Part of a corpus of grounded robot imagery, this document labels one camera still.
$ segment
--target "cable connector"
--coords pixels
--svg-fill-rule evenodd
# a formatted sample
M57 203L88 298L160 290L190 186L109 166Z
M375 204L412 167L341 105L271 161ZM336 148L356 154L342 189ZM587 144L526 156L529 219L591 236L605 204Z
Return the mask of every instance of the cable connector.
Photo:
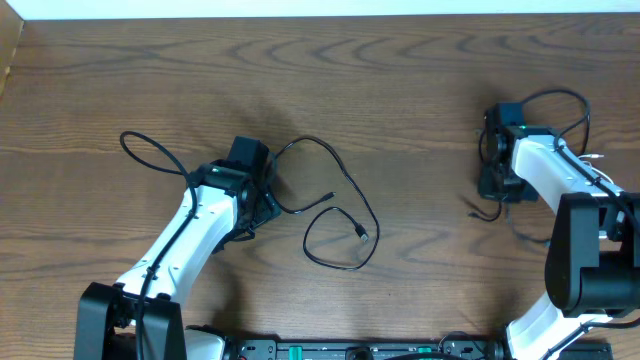
M325 201L331 199L334 196L336 196L336 192L335 191L327 193L318 201L318 203L325 202Z
M364 228L364 226L362 226L362 224L358 224L356 226L356 234L358 234L360 239L362 239L362 241L364 241L364 242L367 242L367 240L369 240L369 234L367 234L367 230L365 230L365 228Z

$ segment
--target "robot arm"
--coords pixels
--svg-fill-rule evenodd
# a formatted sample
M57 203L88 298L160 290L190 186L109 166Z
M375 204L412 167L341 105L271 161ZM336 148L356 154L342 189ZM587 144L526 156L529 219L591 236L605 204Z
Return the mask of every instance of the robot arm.
M236 137L225 160L204 164L190 174L197 211L162 257L144 298L142 346L145 359L220 360L224 340L210 331L182 326L184 306L208 257L224 244L280 215L266 179L269 149L260 141ZM78 305L74 359L127 358L131 342L115 334L137 313L147 268L192 209L190 190L171 222L149 251L113 286L92 283Z
M563 194L586 193L594 197L606 197L606 193L591 184L556 152L553 139L553 135L529 135L517 139L511 160L511 169L515 175L533 186L554 214L558 212ZM560 140L560 145L566 146L566 142ZM568 148L564 151L594 178L598 177L598 174L585 166ZM602 184L617 195L622 192L622 189L609 182L603 181Z
M539 194L556 214L545 265L547 292L507 327L505 357L556 359L582 334L583 324L606 323L640 305L640 259L634 256L640 245L608 195L558 154L553 129L527 126L521 103L499 103L485 119L489 160L480 194L505 202L536 200ZM583 171L598 177L564 140L559 145ZM600 184L627 206L640 206L637 195L604 180ZM621 250L601 253L601 239L622 242Z
M166 294L173 302L184 306L191 287L209 255L236 224L237 197L225 194L222 189L206 185L199 186L196 194L198 212L160 263L146 294L149 298ZM133 295L140 294L147 266L182 224L191 210L191 201L191 195L187 190L178 212L158 240L131 270L118 278L116 283L123 285L123 291Z

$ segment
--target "wood grain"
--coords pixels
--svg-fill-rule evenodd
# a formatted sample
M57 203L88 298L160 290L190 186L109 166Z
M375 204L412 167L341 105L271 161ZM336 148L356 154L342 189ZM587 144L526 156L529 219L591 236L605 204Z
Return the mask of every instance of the wood grain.
M82 291L126 271L175 212L182 181L129 159L126 129L188 168L224 157L236 135L272 149L319 136L380 219L370 265L340 272L302 252L316 211L283 215L206 264L186 324L285 339L489 334L544 291L546 250L504 219L467 217L465 199L495 206L475 192L484 109L552 86L585 94L590 151L638 191L639 64L638 15L29 22L0 104L0 358L69 358ZM562 97L530 107L531 123L557 127L580 110ZM334 190L373 231L322 149L301 145L280 170L287 204ZM553 227L543 203L513 216L532 236ZM317 226L318 254L366 254L341 218ZM638 331L594 333L637 358Z

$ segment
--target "black cable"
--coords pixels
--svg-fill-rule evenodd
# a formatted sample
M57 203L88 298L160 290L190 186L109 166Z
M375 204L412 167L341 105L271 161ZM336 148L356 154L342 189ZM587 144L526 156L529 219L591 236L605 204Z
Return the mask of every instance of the black cable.
M449 336L451 336L451 335L456 335L456 334L458 334L458 335L462 335L462 336L466 337L466 338L467 338L467 340L471 341L471 343L473 344L473 346L475 346L475 348L476 348L478 351L480 351L480 353L482 353L482 354L484 354L484 353L485 353L485 350L486 350L486 349L481 349L481 348L480 348L480 346L478 345L478 343L476 343L476 342L473 340L473 338L471 337L471 335L467 334L467 333L466 333L466 332L464 332L464 331L460 331L460 330L455 330L455 331L452 331L452 332L448 333L447 335L445 335L445 336L440 340L440 342L438 343L438 351L440 351L440 352L444 352L444 347L443 347L444 341L445 341Z
M161 168L152 164L147 163L146 161L140 159L139 157L137 157L135 154L133 154L129 148L127 147L127 145L124 142L124 138L127 136L135 136L139 139L142 139L144 141L146 141L147 143L155 146L156 149L160 150L163 154L165 154L175 165L178 169L180 169L180 171L175 171L175 170L169 170L169 169L165 169L165 168ZM189 173L187 172L187 170L184 168L184 166L182 166L182 164L180 163L180 161L178 161L178 159L173 156L173 154L171 154L171 152L169 152L169 150L167 150L164 146L160 145L158 142L156 142L155 140L140 134L138 132L135 131L125 131L122 134L120 134L120 145L122 146L122 148L124 149L124 151L129 154L129 156L131 156L134 160L136 160L137 162L152 168L154 170L158 170L161 172L165 172L165 173L169 173L169 174L179 174L182 175L184 177L184 179L187 182L187 187L189 188L189 192L191 193L191 211L189 211L189 213L187 214L187 217L184 219L184 221L182 222L182 224L180 225L180 227L176 230L176 232L171 236L171 238L169 239L169 241L167 241L167 243L164 245L164 247L162 248L162 250L160 250L160 252L158 253L158 256L156 256L156 258L153 260L153 263L151 264L151 266L149 266L147 268L147 274L144 278L144 281L142 283L142 288L140 289L140 295L138 297L138 303L137 303L137 312L136 312L136 353L138 356L139 360L144 360L144 353L143 353L143 345L142 345L142 336L143 336L143 327L144 327L144 323L142 321L142 317L144 315L144 299L147 295L147 292L149 291L149 286L151 284L151 280L153 280L153 278L156 275L156 272L158 271L158 267L160 266L160 262L162 262L162 259L164 258L164 256L167 254L167 252L169 251L169 249L171 248L171 246L176 242L176 240L178 239L178 237L180 236L180 234L184 231L184 229L187 227L187 225L189 224L189 222L191 221L191 219L194 218L197 208L198 208L198 198L196 196L196 190L195 190L195 186L193 185L193 183L191 182L191 178L189 177Z
M478 219L478 220L482 220L484 222L494 222L496 220L498 220L500 218L500 215L502 214L502 200L498 201L498 210L496 210L495 214L493 215L488 215L487 213L485 213L484 211L478 209L479 212L482 213L482 215L486 216L483 217L480 214L478 214L475 211L472 211L470 213L467 214L467 216L472 217L474 219Z
M587 151L587 143L589 142L589 131L591 128L591 102L589 102L587 98L585 98L584 96L582 96L581 94L573 90L551 89L551 90L544 90L537 93L533 93L527 96L524 100L520 101L520 103L522 105L525 105L532 100L538 99L546 95L551 95L551 94L565 94L565 95L573 96L574 98L578 99L584 106L584 114L582 115L582 118L580 118L578 122L570 126L567 130L565 130L565 132L567 132L568 130L575 128L582 122L585 122L585 131L584 131L584 138L582 140L582 149L580 150L580 153L578 153L578 155L584 155L584 153Z
M544 245L545 247L549 247L551 245L551 239L547 238L547 239L536 239L532 236L529 236L527 234L521 233L516 229L515 224L513 223L513 217L511 216L511 206L510 204L507 204L506 206L506 215L507 215L507 224L509 224L511 226L511 232L516 236L516 238L518 238L519 240L523 240L523 241L529 241L532 242L534 244L540 244L540 245Z
M364 241L367 241L367 239L369 238L369 235L365 231L364 227L361 224L358 224L353 219L353 217L351 215L349 215L346 211L340 209L339 207L335 207L335 206L328 207L328 208L322 210L318 215L316 215L316 217L313 219L313 221L311 221L311 223L309 224L309 227L307 227L307 231L305 232L304 239L302 241L302 249L304 251L304 254L309 258L309 260L313 261L314 263L316 263L318 265L322 265L322 266L328 267L328 268L337 269L337 270L350 270L350 271L358 270L358 269L362 268L363 266L365 266L369 262L369 260L371 259L371 257L375 253L376 248L378 247L378 240L380 239L380 223L378 222L378 218L376 217L375 213L371 209L371 206L369 205L369 202L367 201L367 198L362 193L362 190L360 190L360 188L356 184L355 180L353 180L351 175L349 175L349 172L347 171L344 163L342 162L342 159L340 159L340 156L338 155L338 153L335 151L335 149L331 145L326 143L324 140L321 140L321 139L319 139L317 137L314 137L314 136L308 136L308 135L301 136L301 137L291 141L289 144L287 144L287 146L283 147L282 150L280 150L275 155L275 160L277 160L280 157L280 155L282 155L286 150L290 149L292 146L294 146L295 144L297 144L298 142L303 141L303 140L312 141L312 142L322 146L323 148L325 148L325 150L327 150L331 154L331 156L333 156L333 159L336 161L336 163L340 167L340 171L342 171L342 174L344 175L344 177L351 184L351 186L353 186L353 188L356 190L358 195L360 195L360 198L362 199L362 202L364 203L365 207L369 211L369 214L371 214L371 217L373 218L373 221L376 224L376 239L374 240L371 252L364 259L364 261L362 261L357 266L339 266L339 265L330 264L330 263L325 262L325 261L321 260L320 258L316 257L315 255L311 254L311 252L307 249L307 236L309 235L309 232L311 231L311 228L313 227L313 224L315 224L315 222L318 220L318 218L320 218L320 216L322 216L323 214L325 214L326 212L331 211L331 210L339 211L344 216L346 216L349 220L351 220L351 222L355 226L356 233L358 234L358 236L360 236L361 239L363 239ZM284 212L289 213L289 214L300 214L300 213L302 213L302 212L304 212L304 211L306 211L306 210L308 210L308 209L310 209L310 208L312 208L312 207L314 207L314 206L316 206L316 205L318 205L318 204L320 204L320 203L322 203L324 201L327 201L327 200L331 199L335 195L335 192L327 193L326 195L321 197L319 200L316 200L315 202L313 202L313 203L311 203L311 204L309 204L309 205L307 205L307 206L305 206L303 208L300 208L300 209L297 209L297 210L291 210L291 209L288 209L287 207L283 206L282 203L279 202L276 199L275 194L271 190L271 187L269 187L269 191L271 192L271 194L273 196L273 199L278 204L278 206L280 206L280 208L282 208L282 210Z
M602 329L632 329L638 327L640 325L640 318L629 321L626 323L597 323L597 322L586 322L574 332L569 334L566 338L564 338L561 342L556 344L556 346L552 347L547 351L542 360L548 360L551 356L559 350L562 350L565 346L571 344L575 339L582 336L582 334L588 333L592 328L602 328Z
M629 208L622 202L622 200L620 200L620 198L613 191L611 191L607 186L605 186L604 184L602 184L600 182L602 177L600 177L600 176L596 176L596 177L591 176L591 174L589 174L588 171L586 171L580 164L578 164L575 161L573 161L573 159L569 155L567 155L567 153L564 151L566 146L559 144L560 143L560 138L562 136L564 136L564 134L566 134L567 132L569 132L572 129L576 128L582 122L586 121L587 118L588 118L588 116L586 116L586 115L583 116L575 124L569 126L568 128L564 129L562 132L558 133L555 136L555 138L553 139L553 147L555 148L556 152L564 159L564 161L566 161L569 165L571 165L573 168L575 168L592 185L596 186L598 189L602 190L605 194L607 194L607 196L609 196L609 198L615 203L615 205L618 208L618 210L622 211L625 214L626 219L631 224L631 227L633 228L635 233L638 236L640 236L640 224L638 224L638 220L636 220L636 217L633 215L633 213L631 213L631 210L629 210Z

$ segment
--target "white wall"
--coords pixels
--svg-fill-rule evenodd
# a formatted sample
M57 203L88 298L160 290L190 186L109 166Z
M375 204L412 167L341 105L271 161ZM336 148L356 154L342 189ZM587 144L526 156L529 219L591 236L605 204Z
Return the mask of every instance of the white wall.
M640 0L8 0L25 20L640 12Z

